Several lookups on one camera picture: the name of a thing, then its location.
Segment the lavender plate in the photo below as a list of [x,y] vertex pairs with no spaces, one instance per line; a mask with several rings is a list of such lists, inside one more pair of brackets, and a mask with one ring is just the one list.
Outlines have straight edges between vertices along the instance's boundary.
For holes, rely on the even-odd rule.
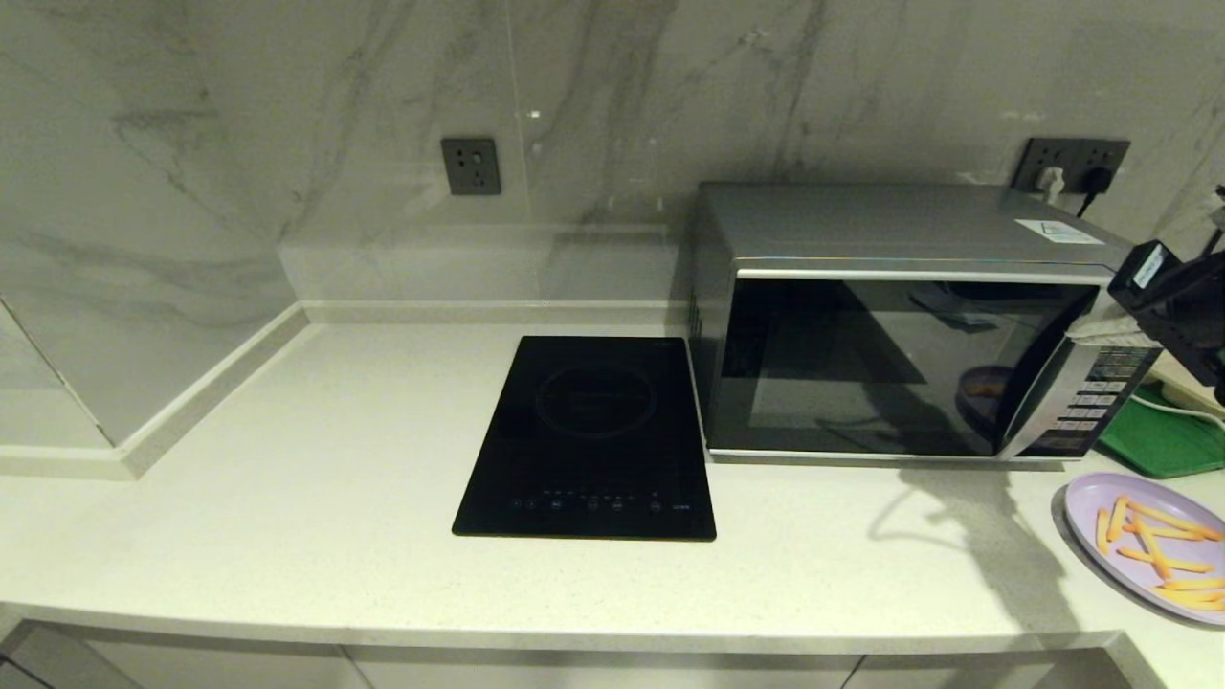
[[1102,574],[1111,584],[1123,588],[1125,593],[1128,593],[1129,597],[1145,602],[1156,608],[1156,611],[1163,611],[1164,614],[1174,615],[1174,618],[1181,622],[1212,629],[1212,631],[1225,633],[1225,615],[1174,611],[1172,604],[1156,602],[1152,596],[1138,592],[1137,586],[1120,584],[1116,575],[1106,571],[1102,558],[1091,553],[1090,537],[1094,516],[1098,514],[1098,509],[1106,508],[1117,497],[1129,497],[1142,504],[1169,508],[1183,515],[1191,514],[1194,519],[1218,519],[1225,521],[1225,515],[1213,511],[1212,508],[1207,508],[1189,497],[1183,497],[1177,490],[1164,487],[1156,483],[1156,481],[1147,481],[1125,474],[1080,476],[1071,481],[1065,493],[1063,516],[1067,526],[1072,535],[1076,536],[1078,546],[1083,548],[1094,566],[1098,568],[1098,573]]

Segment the orange french fries heap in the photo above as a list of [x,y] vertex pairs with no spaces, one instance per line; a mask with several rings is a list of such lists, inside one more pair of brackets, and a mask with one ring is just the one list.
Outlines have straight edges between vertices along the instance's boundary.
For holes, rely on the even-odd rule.
[[1090,546],[1120,584],[1181,613],[1225,615],[1225,521],[1117,497],[1098,509]]

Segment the black glass microwave door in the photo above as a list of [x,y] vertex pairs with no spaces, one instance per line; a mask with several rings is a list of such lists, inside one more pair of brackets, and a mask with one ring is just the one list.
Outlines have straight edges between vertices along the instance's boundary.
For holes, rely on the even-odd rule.
[[741,270],[693,345],[726,461],[1016,459],[1083,357],[1102,288],[1012,275]]

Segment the white paper sheet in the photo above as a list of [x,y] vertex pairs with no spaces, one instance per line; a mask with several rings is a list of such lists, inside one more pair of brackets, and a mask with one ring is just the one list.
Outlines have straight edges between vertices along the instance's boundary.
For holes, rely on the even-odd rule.
[[1102,240],[1095,238],[1095,235],[1078,230],[1072,224],[1060,221],[1016,219],[1016,223],[1025,228],[1025,230],[1036,233],[1047,242],[1056,244],[1080,246],[1102,246],[1105,244]]

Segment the silver Panasonic microwave oven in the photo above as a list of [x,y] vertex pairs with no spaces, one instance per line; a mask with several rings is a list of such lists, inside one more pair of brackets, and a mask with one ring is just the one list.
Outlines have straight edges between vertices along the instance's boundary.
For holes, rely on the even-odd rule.
[[[1102,240],[1062,245],[1016,219],[1060,221]],[[699,392],[703,375],[693,345],[719,318],[739,271],[938,272],[1012,275],[1025,280],[1091,283],[1102,297],[1087,318],[1106,318],[1107,284],[1128,245],[1060,208],[993,185],[813,185],[706,183],[688,232],[688,348]],[[820,459],[726,461],[822,465],[835,462],[1071,461],[1084,457],[1159,357],[1159,349],[1076,345],[1083,367],[1056,394],[1058,414],[1028,454],[1016,459]]]

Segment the white power strip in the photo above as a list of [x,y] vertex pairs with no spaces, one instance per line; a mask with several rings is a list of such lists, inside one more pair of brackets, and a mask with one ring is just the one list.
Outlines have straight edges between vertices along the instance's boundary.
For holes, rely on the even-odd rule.
[[1158,357],[1147,381],[1158,385],[1158,392],[1177,409],[1199,411],[1220,421],[1225,421],[1225,407],[1214,396],[1214,387],[1202,385],[1167,349]]

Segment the green board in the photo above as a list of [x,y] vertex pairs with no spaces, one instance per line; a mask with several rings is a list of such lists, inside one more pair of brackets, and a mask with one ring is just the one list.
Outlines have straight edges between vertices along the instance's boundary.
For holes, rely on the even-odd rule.
[[1199,411],[1177,409],[1145,384],[1107,423],[1098,451],[1152,479],[1208,474],[1225,468],[1225,428]]

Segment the black glass induction cooktop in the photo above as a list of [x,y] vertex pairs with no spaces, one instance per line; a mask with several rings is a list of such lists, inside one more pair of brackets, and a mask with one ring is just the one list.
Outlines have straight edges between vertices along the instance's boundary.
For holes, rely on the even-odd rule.
[[529,335],[452,532],[709,544],[706,467],[684,340]]

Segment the grey double wall socket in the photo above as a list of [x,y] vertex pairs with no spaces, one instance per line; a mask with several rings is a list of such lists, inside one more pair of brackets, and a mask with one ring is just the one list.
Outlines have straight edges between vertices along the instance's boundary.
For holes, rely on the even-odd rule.
[[1063,173],[1063,192],[1091,192],[1094,170],[1118,174],[1125,154],[1129,151],[1126,139],[1030,137],[1022,150],[1009,188],[1022,192],[1038,192],[1042,170],[1058,168]]

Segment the grey single wall socket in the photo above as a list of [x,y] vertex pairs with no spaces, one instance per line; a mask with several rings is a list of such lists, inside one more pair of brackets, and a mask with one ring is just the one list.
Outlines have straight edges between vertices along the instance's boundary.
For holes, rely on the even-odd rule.
[[452,196],[502,194],[499,150],[491,137],[445,137],[440,141]]

